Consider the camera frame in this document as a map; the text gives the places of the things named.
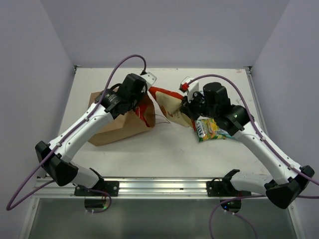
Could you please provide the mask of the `aluminium right side rail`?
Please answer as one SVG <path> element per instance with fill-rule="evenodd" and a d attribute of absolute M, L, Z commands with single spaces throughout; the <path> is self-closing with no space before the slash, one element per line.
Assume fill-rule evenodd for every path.
<path fill-rule="evenodd" d="M 255 108 L 256 108 L 256 111 L 257 111 L 258 119 L 259 119 L 258 124 L 261 127 L 261 129 L 263 130 L 263 132 L 268 136 L 269 135 L 268 134 L 268 130 L 267 130 L 267 127 L 266 127 L 266 124 L 265 124 L 265 120 L 264 120 L 264 116 L 263 116 L 263 113 L 262 113 L 261 105 L 260 105 L 260 102 L 259 102 L 259 99 L 258 99 L 258 95 L 257 95 L 256 89 L 255 89 L 255 86 L 254 86 L 253 78 L 252 78 L 251 67 L 244 67 L 244 69 L 246 71 L 246 75 L 247 75 L 248 82 L 249 82 L 249 85 L 250 85 L 250 89 L 251 89 L 251 92 L 252 92 L 252 96 L 253 96 L 253 99 L 254 99 L 254 104 L 255 104 Z"/>

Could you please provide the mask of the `red orange snack bag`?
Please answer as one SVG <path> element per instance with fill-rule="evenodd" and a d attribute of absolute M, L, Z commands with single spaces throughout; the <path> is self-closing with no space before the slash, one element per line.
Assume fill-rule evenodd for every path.
<path fill-rule="evenodd" d="M 151 87 L 150 94 L 157 102 L 163 115 L 170 121 L 195 131 L 194 121 L 180 111 L 183 96 L 163 88 Z"/>

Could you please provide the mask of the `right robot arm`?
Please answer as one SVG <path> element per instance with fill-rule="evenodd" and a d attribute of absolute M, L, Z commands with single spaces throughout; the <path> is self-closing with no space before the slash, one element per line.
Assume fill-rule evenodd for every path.
<path fill-rule="evenodd" d="M 269 175 L 258 175 L 233 169 L 219 181 L 212 180 L 212 186 L 230 196 L 241 191 L 265 195 L 281 209 L 286 209 L 307 187 L 314 170 L 308 165 L 300 166 L 283 153 L 249 118 L 244 107 L 231 104 L 226 88 L 219 82 L 204 85 L 202 92 L 197 83 L 183 83 L 180 90 L 186 93 L 181 112 L 192 120 L 214 119 L 220 129 L 243 143 L 269 171 Z"/>

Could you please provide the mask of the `aluminium rail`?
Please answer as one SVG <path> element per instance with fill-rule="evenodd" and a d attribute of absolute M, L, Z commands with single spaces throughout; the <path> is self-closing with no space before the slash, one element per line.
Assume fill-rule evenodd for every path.
<path fill-rule="evenodd" d="M 269 175 L 254 175 L 239 173 L 240 176 L 233 176 L 232 185 L 238 191 L 251 192 L 251 195 L 265 195 L 264 184 L 269 183 L 272 177 Z M 220 178 L 105 178 L 107 192 L 112 199 L 228 199 L 245 195 L 244 192 L 230 195 L 224 192 L 217 192 L 216 187 L 211 183 L 221 181 Z M 74 186 L 72 183 L 60 187 L 51 183 L 37 191 L 34 198 L 38 199 L 104 199 L 102 194 L 89 192 Z"/>
<path fill-rule="evenodd" d="M 267 130 L 267 127 L 266 127 L 266 124 L 265 124 L 265 120 L 264 120 L 264 116 L 263 116 L 263 113 L 262 113 L 261 105 L 260 105 L 260 102 L 259 102 L 259 99 L 258 99 L 258 95 L 257 95 L 256 89 L 255 89 L 255 86 L 254 86 L 253 78 L 252 78 L 251 67 L 244 67 L 244 69 L 246 71 L 246 75 L 247 75 L 248 82 L 249 82 L 249 85 L 250 85 L 250 89 L 251 89 L 251 92 L 252 92 L 252 96 L 253 96 L 253 99 L 254 99 L 254 104 L 255 104 L 255 108 L 256 108 L 256 111 L 257 111 L 258 119 L 259 119 L 258 124 L 261 127 L 261 129 L 263 130 L 263 132 L 268 136 L 269 135 L 268 134 L 268 130 Z"/>

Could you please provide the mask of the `yellow green Fox's candy bag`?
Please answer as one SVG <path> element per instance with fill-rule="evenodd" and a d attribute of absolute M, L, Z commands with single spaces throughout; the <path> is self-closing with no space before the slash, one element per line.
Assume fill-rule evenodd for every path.
<path fill-rule="evenodd" d="M 194 122 L 199 142 L 214 139 L 234 139 L 227 131 L 221 129 L 214 119 L 198 119 Z"/>

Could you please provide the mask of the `aluminium front rail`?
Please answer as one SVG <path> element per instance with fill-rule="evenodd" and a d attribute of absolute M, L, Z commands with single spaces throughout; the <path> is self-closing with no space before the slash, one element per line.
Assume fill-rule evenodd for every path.
<path fill-rule="evenodd" d="M 239 173 L 240 176 L 233 176 L 232 185 L 238 191 L 251 192 L 251 195 L 265 195 L 264 184 L 269 183 L 272 177 L 269 175 L 254 175 Z M 220 178 L 105 178 L 107 192 L 112 199 L 228 199 L 245 195 L 244 192 L 230 195 L 224 192 L 217 192 L 216 187 L 211 183 L 221 181 Z M 102 194 L 89 192 L 74 186 L 72 183 L 60 187 L 51 183 L 37 191 L 34 198 L 38 199 L 104 199 Z"/>

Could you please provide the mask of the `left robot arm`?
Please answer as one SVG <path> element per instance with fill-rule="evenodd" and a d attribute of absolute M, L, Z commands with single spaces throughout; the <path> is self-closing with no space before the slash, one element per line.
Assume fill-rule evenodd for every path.
<path fill-rule="evenodd" d="M 104 89 L 86 112 L 59 137 L 40 141 L 35 151 L 41 167 L 62 187 L 69 183 L 96 196 L 105 191 L 103 177 L 92 168 L 72 162 L 79 149 L 102 127 L 136 108 L 156 81 L 151 73 L 128 74 L 122 83 Z"/>

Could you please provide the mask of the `red cassava chips bag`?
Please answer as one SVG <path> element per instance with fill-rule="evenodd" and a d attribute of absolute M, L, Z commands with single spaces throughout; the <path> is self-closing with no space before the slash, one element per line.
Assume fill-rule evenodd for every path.
<path fill-rule="evenodd" d="M 136 109 L 135 109 L 135 114 L 139 117 L 139 119 L 141 121 L 143 121 L 145 123 L 145 125 L 147 127 L 150 127 L 150 125 L 148 124 L 147 122 L 147 119 L 145 118 L 144 116 L 144 113 L 146 112 L 147 110 L 147 107 L 148 105 L 140 105 L 140 106 L 137 106 Z"/>

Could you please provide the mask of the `brown paper bag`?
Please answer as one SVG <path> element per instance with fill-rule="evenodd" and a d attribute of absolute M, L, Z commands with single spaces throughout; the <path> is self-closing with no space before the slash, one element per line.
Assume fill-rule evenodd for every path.
<path fill-rule="evenodd" d="M 154 103 L 149 95 L 144 96 L 138 106 L 140 105 L 148 105 L 144 116 L 150 127 L 147 127 L 139 119 L 135 114 L 135 110 L 129 111 L 124 115 L 119 115 L 111 123 L 102 127 L 88 142 L 94 146 L 102 146 L 153 129 L 156 125 L 156 113 Z"/>

